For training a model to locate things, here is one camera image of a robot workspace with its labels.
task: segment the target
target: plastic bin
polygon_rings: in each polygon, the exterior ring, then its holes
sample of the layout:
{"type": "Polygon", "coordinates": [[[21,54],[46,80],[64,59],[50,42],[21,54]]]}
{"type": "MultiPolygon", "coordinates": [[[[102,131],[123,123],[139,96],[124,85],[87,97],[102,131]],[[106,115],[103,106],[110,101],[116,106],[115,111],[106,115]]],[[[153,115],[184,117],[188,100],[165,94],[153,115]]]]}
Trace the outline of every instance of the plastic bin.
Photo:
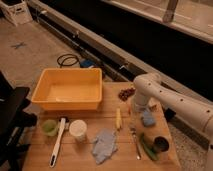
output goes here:
{"type": "Polygon", "coordinates": [[[15,5],[7,5],[0,0],[0,7],[5,18],[15,26],[33,20],[25,1],[15,5]]]}
{"type": "Polygon", "coordinates": [[[45,69],[32,96],[44,110],[96,110],[101,100],[98,68],[45,69]]]}

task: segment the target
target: green cup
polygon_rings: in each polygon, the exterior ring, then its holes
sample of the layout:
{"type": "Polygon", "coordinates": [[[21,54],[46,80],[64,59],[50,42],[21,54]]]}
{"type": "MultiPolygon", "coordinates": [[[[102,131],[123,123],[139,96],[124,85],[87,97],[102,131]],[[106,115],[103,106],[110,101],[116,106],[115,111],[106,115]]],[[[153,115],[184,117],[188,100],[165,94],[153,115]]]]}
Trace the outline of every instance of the green cup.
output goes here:
{"type": "Polygon", "coordinates": [[[42,131],[45,135],[53,137],[58,133],[58,122],[53,119],[48,119],[42,124],[42,131]]]}

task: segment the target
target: black wall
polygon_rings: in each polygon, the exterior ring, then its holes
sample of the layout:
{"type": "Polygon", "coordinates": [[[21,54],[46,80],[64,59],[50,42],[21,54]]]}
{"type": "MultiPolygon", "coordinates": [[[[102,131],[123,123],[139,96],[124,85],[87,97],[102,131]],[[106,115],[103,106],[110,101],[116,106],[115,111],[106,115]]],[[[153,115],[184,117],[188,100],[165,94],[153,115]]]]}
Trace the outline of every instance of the black wall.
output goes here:
{"type": "Polygon", "coordinates": [[[3,13],[2,13],[2,10],[0,9],[0,18],[3,17],[3,13]]]}
{"type": "Polygon", "coordinates": [[[98,0],[42,0],[213,100],[213,46],[98,0]]]}

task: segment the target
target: green object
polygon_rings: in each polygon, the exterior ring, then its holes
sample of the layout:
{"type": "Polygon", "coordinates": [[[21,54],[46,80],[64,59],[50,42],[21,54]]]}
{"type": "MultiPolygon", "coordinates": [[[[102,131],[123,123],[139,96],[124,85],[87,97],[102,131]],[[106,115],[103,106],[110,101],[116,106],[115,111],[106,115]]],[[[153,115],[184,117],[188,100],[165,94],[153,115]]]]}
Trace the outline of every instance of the green object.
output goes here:
{"type": "Polygon", "coordinates": [[[152,148],[149,147],[149,145],[146,143],[145,139],[144,139],[144,133],[142,133],[140,135],[140,144],[142,145],[145,153],[148,155],[148,157],[153,160],[153,161],[157,161],[158,160],[158,156],[157,154],[152,151],[152,148]]]}
{"type": "Polygon", "coordinates": [[[42,131],[45,135],[53,137],[58,133],[58,122],[48,119],[42,124],[42,131]]]}

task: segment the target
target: white handle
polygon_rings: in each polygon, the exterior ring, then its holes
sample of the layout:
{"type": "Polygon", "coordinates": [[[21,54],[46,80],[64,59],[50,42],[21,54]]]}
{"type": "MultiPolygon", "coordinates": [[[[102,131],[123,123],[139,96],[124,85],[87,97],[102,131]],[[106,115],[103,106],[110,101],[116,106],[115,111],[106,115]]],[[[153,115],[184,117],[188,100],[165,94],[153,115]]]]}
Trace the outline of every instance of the white handle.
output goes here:
{"type": "Polygon", "coordinates": [[[59,148],[60,148],[61,137],[63,135],[64,128],[65,128],[65,123],[66,123],[66,119],[62,118],[60,128],[59,128],[58,138],[56,140],[55,146],[53,148],[53,153],[52,153],[51,159],[50,159],[50,167],[55,166],[56,159],[57,159],[58,152],[59,152],[59,148]]]}

